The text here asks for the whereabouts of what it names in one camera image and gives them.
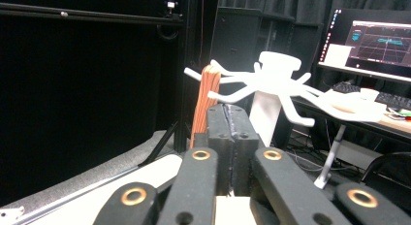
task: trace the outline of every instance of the white plastic part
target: white plastic part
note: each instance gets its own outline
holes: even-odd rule
[[[0,224],[12,225],[24,214],[24,207],[0,209]]]
[[[217,61],[211,60],[210,64],[219,68],[222,76],[226,76],[221,78],[220,83],[243,82],[245,87],[231,95],[208,92],[208,97],[232,104],[255,92],[250,121],[265,146],[270,145],[281,107],[291,122],[309,127],[314,125],[314,119],[299,116],[291,101],[293,96],[300,96],[341,120],[377,122],[381,119],[379,111],[343,112],[336,109],[324,96],[324,92],[304,85],[311,77],[309,73],[304,74],[298,80],[292,80],[293,71],[300,68],[300,60],[295,57],[264,51],[260,55],[260,62],[263,66],[255,63],[255,72],[251,73],[230,72]],[[189,68],[186,68],[184,73],[198,81],[202,78],[199,73]]]

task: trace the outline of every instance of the white cup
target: white cup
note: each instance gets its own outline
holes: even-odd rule
[[[379,91],[371,89],[371,88],[361,88],[360,89],[361,98],[366,101],[375,101],[379,93],[380,93]]]

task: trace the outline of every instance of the computer monitor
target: computer monitor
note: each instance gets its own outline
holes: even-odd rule
[[[360,76],[411,83],[411,12],[336,9],[319,65]]]

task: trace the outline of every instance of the gray floor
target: gray floor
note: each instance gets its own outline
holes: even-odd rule
[[[19,208],[24,206],[24,213],[29,213],[75,193],[90,184],[110,177],[115,177],[124,171],[135,168],[151,153],[164,134],[165,131],[157,131],[153,134],[152,138],[145,143],[112,158],[110,161],[56,184],[46,190],[8,204],[2,207],[2,209]],[[173,153],[173,146],[173,137],[171,137],[160,155]]]

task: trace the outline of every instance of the keyboard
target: keyboard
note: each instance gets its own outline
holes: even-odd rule
[[[347,82],[338,82],[332,86],[332,90],[341,93],[360,92],[359,86],[352,85]],[[405,109],[411,111],[411,99],[393,95],[386,92],[380,92],[375,99],[375,102],[385,104],[387,107],[392,108],[395,111]]]

